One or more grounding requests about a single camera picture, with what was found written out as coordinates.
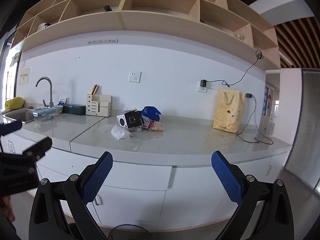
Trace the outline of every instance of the gray floor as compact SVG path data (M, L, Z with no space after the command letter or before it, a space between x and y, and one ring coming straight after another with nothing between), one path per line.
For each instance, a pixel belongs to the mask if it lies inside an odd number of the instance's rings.
M301 240L310 230L314 221L320 214L320 197L286 171L282 171L279 174L279 178L285 183L291 203L294 221L294 239ZM17 233L22 240L28 240L28 225L32 202L33 197L26 192L12 196L13 211L16 216L16 220L13 224L15 225ZM261 205L258 205L242 239L246 239L250 236L250 233L260 213L260 208ZM227 221L225 220L213 225L185 231L153 233L152 236L154 240L214 240L224 228L226 223ZM102 228L102 231L108 235L110 230ZM128 232L122 230L115 231L113 238L114 240L150 239L145 233Z

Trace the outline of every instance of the stainless steel sink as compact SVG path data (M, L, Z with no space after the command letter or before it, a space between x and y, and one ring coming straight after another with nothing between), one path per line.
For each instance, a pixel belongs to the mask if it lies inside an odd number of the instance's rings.
M28 109L19 109L8 112L4 114L3 117L12 121L21 120L22 123L28 123L34 120L32 111Z

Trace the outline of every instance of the wooden slat ceiling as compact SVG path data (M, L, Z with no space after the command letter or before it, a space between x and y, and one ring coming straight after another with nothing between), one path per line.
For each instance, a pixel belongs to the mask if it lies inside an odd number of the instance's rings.
M315 17L275 26L281 67L320 68L320 24Z

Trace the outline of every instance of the yellow pillow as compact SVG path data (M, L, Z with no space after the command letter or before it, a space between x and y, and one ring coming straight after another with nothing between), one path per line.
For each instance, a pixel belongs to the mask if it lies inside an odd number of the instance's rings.
M16 97L6 101L4 104L4 107L5 109L14 110L14 109L19 109L23 107L23 104L24 104L24 99L21 97Z

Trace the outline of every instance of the silver bolt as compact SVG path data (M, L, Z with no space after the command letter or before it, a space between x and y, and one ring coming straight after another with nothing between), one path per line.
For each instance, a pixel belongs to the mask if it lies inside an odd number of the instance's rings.
M78 175L76 175L76 174L71 175L71 177L70 177L71 181L76 181L77 179L78 179Z
M44 185L44 184L46 184L47 182L48 182L47 179L41 179L40 184L41 184L41 185Z
M248 175L247 176L247 181L253 182L254 181L254 176Z
M280 180L280 179L277 179L277 184L278 184L279 186L283 186L283 181Z

